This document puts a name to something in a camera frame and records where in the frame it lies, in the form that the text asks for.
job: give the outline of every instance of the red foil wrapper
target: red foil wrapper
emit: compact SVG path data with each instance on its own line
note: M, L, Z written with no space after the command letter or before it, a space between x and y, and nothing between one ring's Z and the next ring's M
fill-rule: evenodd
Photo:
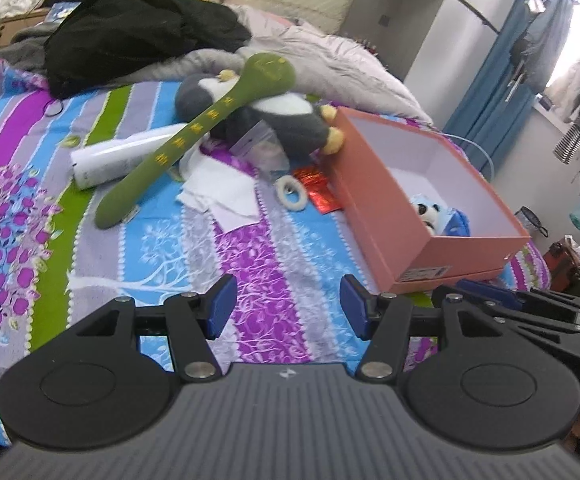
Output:
M305 186L310 201L322 215L342 209L343 206L327 186L327 176L316 166L299 168L292 173Z

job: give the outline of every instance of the panda toy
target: panda toy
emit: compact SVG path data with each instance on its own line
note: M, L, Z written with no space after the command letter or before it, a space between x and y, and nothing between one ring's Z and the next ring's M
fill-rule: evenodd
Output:
M239 77L230 70L219 76L195 74L185 78L175 98L177 117L190 122L221 99ZM288 156L307 156L315 150L329 155L343 145L343 132L330 126L337 110L331 106L316 107L303 96L287 92L255 101L233 112L211 131L211 137L232 147L260 121L276 133Z
M439 227L439 213L441 208L438 204L426 205L423 203L413 203L415 211L427 227L432 236L436 236Z

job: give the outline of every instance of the white cable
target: white cable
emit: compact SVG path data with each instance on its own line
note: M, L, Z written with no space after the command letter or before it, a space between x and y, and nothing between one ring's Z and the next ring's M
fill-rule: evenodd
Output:
M481 153L483 153L483 155L486 156L487 158L487 162L490 165L490 182L492 182L494 180L494 163L492 162L492 159L490 158L489 155L487 155L486 150L484 150L483 148L481 148L476 142L474 142L473 140L470 139L466 139L465 137L459 137L458 135L451 135L451 134L446 134L446 133L441 133L441 135L444 135L446 137L452 137L454 139L460 139L460 140L465 140L465 142L469 142L472 146L476 146L478 149L481 150Z

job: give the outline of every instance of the open cardboard box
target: open cardboard box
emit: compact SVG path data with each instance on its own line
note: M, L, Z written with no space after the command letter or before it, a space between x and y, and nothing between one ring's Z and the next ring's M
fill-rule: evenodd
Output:
M345 144L325 171L380 290L432 290L500 274L530 236L481 174L439 134L339 108ZM410 199L463 211L471 237L432 236Z

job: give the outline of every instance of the green massage hammer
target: green massage hammer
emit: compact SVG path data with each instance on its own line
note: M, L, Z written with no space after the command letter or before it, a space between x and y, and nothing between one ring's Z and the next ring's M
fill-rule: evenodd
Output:
M94 222L108 229L128 216L139 199L167 169L203 135L238 108L265 97L284 94L294 86L288 60L263 52L250 57L234 88L174 135L103 197Z

